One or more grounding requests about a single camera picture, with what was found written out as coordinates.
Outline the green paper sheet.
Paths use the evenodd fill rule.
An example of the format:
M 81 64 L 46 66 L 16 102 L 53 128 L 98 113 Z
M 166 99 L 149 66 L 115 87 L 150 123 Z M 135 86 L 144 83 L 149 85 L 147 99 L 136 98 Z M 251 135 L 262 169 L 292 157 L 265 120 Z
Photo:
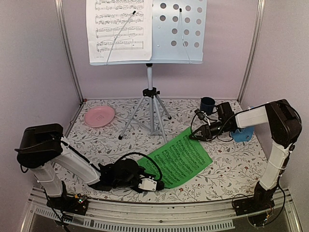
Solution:
M 190 133 L 186 128 L 148 155 L 160 168 L 166 189 L 183 185 L 212 164 L 200 142 L 189 138 Z

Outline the light blue music stand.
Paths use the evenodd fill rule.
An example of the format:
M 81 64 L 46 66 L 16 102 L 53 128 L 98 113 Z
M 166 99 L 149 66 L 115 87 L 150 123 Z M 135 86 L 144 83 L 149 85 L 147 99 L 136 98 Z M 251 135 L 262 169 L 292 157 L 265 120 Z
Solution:
M 165 135 L 167 109 L 153 86 L 154 64 L 201 64 L 205 0 L 88 0 L 86 30 L 93 66 L 144 64 L 150 134 Z

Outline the white sheet music page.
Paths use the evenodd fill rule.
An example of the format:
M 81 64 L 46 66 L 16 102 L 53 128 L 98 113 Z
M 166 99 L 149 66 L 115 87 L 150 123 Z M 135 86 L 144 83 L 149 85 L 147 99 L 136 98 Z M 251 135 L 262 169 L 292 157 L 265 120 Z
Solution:
M 89 63 L 149 61 L 152 57 L 151 0 L 88 0 Z

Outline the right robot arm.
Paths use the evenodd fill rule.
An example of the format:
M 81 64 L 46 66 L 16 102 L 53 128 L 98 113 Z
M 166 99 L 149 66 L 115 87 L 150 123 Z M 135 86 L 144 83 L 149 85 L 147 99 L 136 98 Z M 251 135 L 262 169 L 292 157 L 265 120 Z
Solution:
M 216 113 L 217 121 L 207 122 L 196 130 L 191 130 L 189 138 L 211 142 L 223 133 L 263 124 L 268 125 L 272 147 L 265 172 L 255 185 L 253 197 L 244 203 L 236 201 L 235 205 L 237 207 L 247 205 L 254 211 L 270 207 L 290 154 L 302 132 L 302 120 L 299 113 L 286 99 L 264 103 L 238 113 L 233 112 L 230 103 L 223 102 L 216 106 Z

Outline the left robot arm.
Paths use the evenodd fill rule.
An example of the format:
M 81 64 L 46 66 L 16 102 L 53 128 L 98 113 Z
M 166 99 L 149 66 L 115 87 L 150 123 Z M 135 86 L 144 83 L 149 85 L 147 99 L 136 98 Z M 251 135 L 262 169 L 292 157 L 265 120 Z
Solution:
M 33 172 L 47 195 L 62 210 L 69 209 L 72 200 L 64 193 L 66 186 L 57 177 L 54 163 L 98 191 L 110 191 L 118 186 L 136 187 L 145 170 L 133 159 L 95 166 L 70 145 L 58 123 L 26 128 L 16 152 L 18 163 Z

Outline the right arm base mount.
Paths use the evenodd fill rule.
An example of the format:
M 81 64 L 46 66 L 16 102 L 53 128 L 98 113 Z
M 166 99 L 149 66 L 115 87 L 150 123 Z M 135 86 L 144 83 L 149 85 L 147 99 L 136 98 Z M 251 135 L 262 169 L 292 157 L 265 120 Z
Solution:
M 235 210 L 237 216 L 248 215 L 262 211 L 248 217 L 249 223 L 254 227 L 265 226 L 274 210 L 274 201 L 271 199 L 266 203 L 257 203 L 254 197 L 248 197 L 243 194 L 236 194 L 232 199 L 232 208 Z

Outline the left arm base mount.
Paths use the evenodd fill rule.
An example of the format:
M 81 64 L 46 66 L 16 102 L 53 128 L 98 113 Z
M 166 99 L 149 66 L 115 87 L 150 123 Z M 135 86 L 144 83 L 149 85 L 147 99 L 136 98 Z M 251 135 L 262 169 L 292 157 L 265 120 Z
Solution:
M 73 213 L 85 216 L 88 209 L 88 201 L 83 198 L 63 195 L 60 197 L 48 197 L 48 207 L 60 210 L 61 212 Z

